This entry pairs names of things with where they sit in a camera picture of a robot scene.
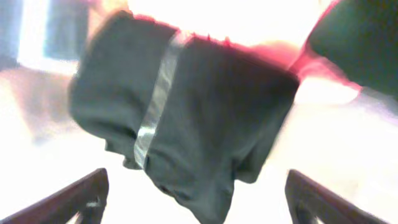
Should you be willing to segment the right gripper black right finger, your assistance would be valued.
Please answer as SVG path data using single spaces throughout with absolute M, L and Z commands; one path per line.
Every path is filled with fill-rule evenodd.
M 297 170 L 288 173 L 285 196 L 293 224 L 387 224 Z

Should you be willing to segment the dark green cloth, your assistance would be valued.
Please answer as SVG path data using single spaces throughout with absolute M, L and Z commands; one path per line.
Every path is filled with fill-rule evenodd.
M 338 1 L 307 42 L 352 82 L 397 98 L 397 0 Z

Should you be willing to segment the black cloth with band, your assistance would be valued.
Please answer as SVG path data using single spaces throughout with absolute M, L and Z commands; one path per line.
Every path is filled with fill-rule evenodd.
M 70 113 L 200 223 L 222 224 L 235 181 L 256 181 L 298 87 L 239 49 L 119 11 L 80 62 Z

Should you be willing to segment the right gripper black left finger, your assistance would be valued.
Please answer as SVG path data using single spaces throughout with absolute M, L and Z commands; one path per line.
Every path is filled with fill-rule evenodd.
M 37 203 L 1 220 L 1 224 L 77 223 L 100 224 L 109 192 L 108 173 L 96 169 Z

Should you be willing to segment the pink cloth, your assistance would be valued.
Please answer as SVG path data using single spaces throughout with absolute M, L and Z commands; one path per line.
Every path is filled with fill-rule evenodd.
M 262 58 L 291 68 L 304 90 L 348 99 L 362 90 L 312 52 L 306 41 L 331 1 L 317 0 L 131 0 L 134 14 L 216 40 L 228 39 Z

